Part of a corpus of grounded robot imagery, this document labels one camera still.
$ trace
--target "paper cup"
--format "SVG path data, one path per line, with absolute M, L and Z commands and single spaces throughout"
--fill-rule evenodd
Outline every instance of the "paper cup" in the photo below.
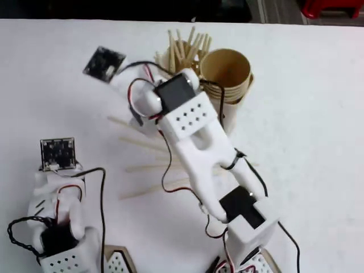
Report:
M 233 49 L 217 49 L 201 60 L 202 78 L 219 83 L 225 88 L 224 129 L 231 132 L 236 124 L 238 107 L 254 81 L 248 59 Z M 221 90 L 214 85 L 204 85 L 217 112 L 220 110 Z

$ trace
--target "wooden chopstick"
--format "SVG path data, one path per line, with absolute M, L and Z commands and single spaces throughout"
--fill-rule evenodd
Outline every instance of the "wooden chopstick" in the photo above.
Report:
M 175 47 L 173 46 L 174 39 L 172 37 L 171 30 L 168 30 L 168 35 L 169 35 L 169 69 L 172 73 L 175 73 L 176 72 Z
M 191 32 L 189 34 L 189 37 L 188 37 L 188 40 L 187 40 L 187 44 L 186 44 L 186 47 L 184 49 L 186 55 L 188 55 L 189 54 L 189 51 L 191 50 L 191 43 L 192 43 L 193 34 L 195 34 L 195 29 L 196 29 L 196 27 L 193 26 L 192 29 L 191 29 Z
M 178 45 L 180 47 L 181 57 L 182 57 L 182 59 L 185 59 L 186 58 L 186 54 L 184 53 L 184 47 L 183 47 L 183 42 L 182 42 L 180 30 L 177 30 L 177 37 L 178 37 Z
M 201 34 L 197 34 L 195 41 L 193 42 L 193 45 L 191 46 L 191 49 L 188 52 L 188 56 L 186 58 L 186 62 L 189 62 L 190 60 L 193 60 L 193 52 L 195 51 L 195 48 L 197 47 L 198 41 L 200 40 Z

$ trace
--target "black circuit board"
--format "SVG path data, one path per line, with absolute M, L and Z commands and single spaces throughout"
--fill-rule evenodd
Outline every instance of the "black circuit board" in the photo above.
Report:
M 125 59 L 125 55 L 105 47 L 98 47 L 89 63 L 84 69 L 84 74 L 109 83 L 115 76 Z
M 42 171 L 50 171 L 51 164 L 58 164 L 59 169 L 76 168 L 76 153 L 74 138 L 42 139 Z

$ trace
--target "black cable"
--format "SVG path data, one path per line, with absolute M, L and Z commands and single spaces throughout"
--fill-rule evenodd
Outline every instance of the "black cable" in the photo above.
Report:
M 278 225 L 280 226 L 280 228 L 284 231 L 284 233 L 289 237 L 289 239 L 291 239 L 292 243 L 295 245 L 296 249 L 297 249 L 297 273 L 300 273 L 300 255 L 301 255 L 301 250 L 300 247 L 298 245 L 298 243 L 296 242 L 296 240 L 292 237 L 292 235 L 290 235 L 290 233 L 287 231 L 287 229 L 285 229 L 285 227 L 283 226 L 283 224 L 278 221 Z
M 80 177 L 87 175 L 92 172 L 102 171 L 102 180 L 101 180 L 101 188 L 100 188 L 100 211 L 101 211 L 101 221 L 102 221 L 102 241 L 101 241 L 101 273 L 104 273 L 104 255 L 105 255 L 105 234 L 106 234 L 106 226 L 105 226 L 105 216 L 104 216 L 104 186 L 105 186 L 105 177 L 106 170 L 104 168 L 94 168 L 89 169 L 88 171 L 79 172 L 72 177 Z
M 207 80 L 200 80 L 201 84 L 212 84 L 216 85 L 221 90 L 221 96 L 220 96 L 220 109 L 218 114 L 218 119 L 220 120 L 221 127 L 224 128 L 224 100 L 225 100 L 225 88 L 221 86 L 219 83 L 214 81 L 207 81 Z
M 131 63 L 131 64 L 128 64 L 126 67 L 124 67 L 123 69 L 121 69 L 120 71 L 118 71 L 116 73 L 116 75 L 119 75 L 121 74 L 122 72 L 124 72 L 125 70 L 127 70 L 128 68 L 131 68 L 131 67 L 137 67 L 138 65 L 142 65 L 142 64 L 150 64 L 150 65 L 153 65 L 155 67 L 157 67 L 159 70 L 167 73 L 168 75 L 170 76 L 174 76 L 175 74 L 168 71 L 167 69 L 165 69 L 164 67 L 160 66 L 159 64 L 156 64 L 155 62 L 153 61 L 136 61 L 134 63 Z
M 46 218 L 46 217 L 39 217 L 39 216 L 27 216 L 27 217 L 22 217 L 22 218 L 13 220 L 7 227 L 7 233 L 9 235 L 10 242 L 28 250 L 28 251 L 31 251 L 36 256 L 37 262 L 39 263 L 39 258 L 43 257 L 44 254 L 39 253 L 32 245 L 26 245 L 25 243 L 19 242 L 13 236 L 13 226 L 20 222 L 26 222 L 29 220 L 42 222 L 43 224 L 45 224 L 45 226 L 47 228 L 52 227 L 55 224 L 55 222 L 54 222 L 54 219 L 51 219 L 48 217 Z
M 267 189 L 266 183 L 263 181 L 263 179 L 261 178 L 259 173 L 255 170 L 255 168 L 250 164 L 250 162 L 245 157 L 244 157 L 244 159 L 245 159 L 246 163 L 248 164 L 249 168 L 251 169 L 251 171 L 257 176 L 258 180 L 262 184 L 263 189 L 264 189 L 264 195 L 266 197 L 268 197 L 268 189 Z M 300 247 L 299 247 L 298 243 L 296 242 L 296 240 L 293 238 L 293 236 L 287 231 L 287 229 L 285 229 L 285 227 L 283 226 L 283 224 L 280 221 L 278 221 L 278 225 L 284 231 L 284 233 L 289 237 L 289 239 L 292 241 L 292 243 L 295 245 L 295 247 L 297 249 L 296 265 L 297 265 L 297 273 L 300 273 L 300 256 L 301 256 Z
M 173 190 L 167 190 L 166 189 L 166 186 L 164 185 L 164 178 L 166 177 L 166 174 L 167 172 L 169 171 L 169 169 L 171 168 L 171 164 L 172 164 L 172 151 L 171 151 L 171 148 L 168 144 L 168 141 L 167 141 L 167 138 L 164 136 L 164 134 L 160 131 L 160 134 L 162 135 L 163 139 L 164 139 L 164 142 L 166 143 L 166 146 L 167 146 L 167 149 L 168 149 L 168 153 L 169 153 L 169 162 L 168 162 L 168 166 L 166 168 L 166 170 L 164 171 L 163 173 L 163 176 L 162 176 L 162 188 L 165 192 L 168 192 L 168 193 L 172 193 L 172 192 L 178 192 L 178 191 L 182 191 L 182 190 L 187 190 L 187 191 L 190 191 L 192 192 L 192 194 L 195 196 L 195 198 L 197 198 L 197 200 L 199 201 L 200 205 L 202 205 L 202 201 L 201 199 L 198 197 L 198 195 L 193 191 L 193 189 L 191 188 L 188 188 L 188 187 L 180 187 L 180 188 L 176 188 L 176 189 L 173 189 Z M 207 214 L 207 224 L 206 224 L 206 227 L 205 227 L 205 233 L 208 237 L 210 238 L 213 238 L 213 239 L 219 239 L 221 238 L 222 236 L 224 236 L 225 234 L 225 231 L 220 234 L 220 235 L 210 235 L 209 232 L 208 232 L 208 227 L 209 227 L 209 224 L 210 224 L 210 215 Z
M 124 72 L 125 70 L 127 70 L 128 68 L 131 67 L 136 67 L 138 65 L 143 65 L 143 64 L 150 64 L 153 65 L 155 67 L 157 67 L 159 70 L 163 71 L 164 73 L 167 73 L 170 76 L 174 76 L 175 74 L 172 73 L 171 71 L 165 69 L 164 67 L 162 67 L 161 65 L 153 62 L 153 61 L 136 61 L 134 63 L 128 64 L 126 67 L 124 67 L 123 69 L 121 69 L 120 71 L 118 71 L 116 73 L 116 75 L 121 74 L 122 72 Z M 220 124 L 221 127 L 224 128 L 224 100 L 225 100 L 225 88 L 223 86 L 221 86 L 219 83 L 214 82 L 214 81 L 208 81 L 208 80 L 200 80 L 201 84 L 212 84 L 215 85 L 217 87 L 219 87 L 221 89 L 221 98 L 220 98 L 220 109 L 219 109 L 219 120 L 220 120 Z

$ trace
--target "white tabletop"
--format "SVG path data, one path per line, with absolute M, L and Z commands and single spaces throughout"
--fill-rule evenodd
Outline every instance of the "white tabletop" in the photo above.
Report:
M 78 20 L 0 20 L 0 267 L 39 272 L 34 256 L 12 245 L 7 224 L 27 213 L 39 140 L 75 137 L 85 168 L 107 169 L 106 243 L 126 246 L 138 272 L 203 272 L 222 249 L 204 235 L 206 218 L 189 193 L 157 191 L 120 200 L 160 183 L 167 154 L 119 137 L 153 143 L 110 122 L 130 117 L 125 100 L 82 74 L 100 45 L 129 60 L 167 47 L 167 29 L 191 24 Z M 212 49 L 241 51 L 255 83 L 231 138 L 264 177 L 282 221 L 297 239 L 302 272 L 355 272 L 364 266 L 364 28 L 198 23 Z M 160 140 L 154 144 L 163 146 Z M 185 177 L 182 170 L 172 176 Z M 88 177 L 87 214 L 101 228 L 99 175 Z M 26 225 L 15 229 L 29 242 Z M 295 272 L 296 250 L 281 230 L 269 251 Z

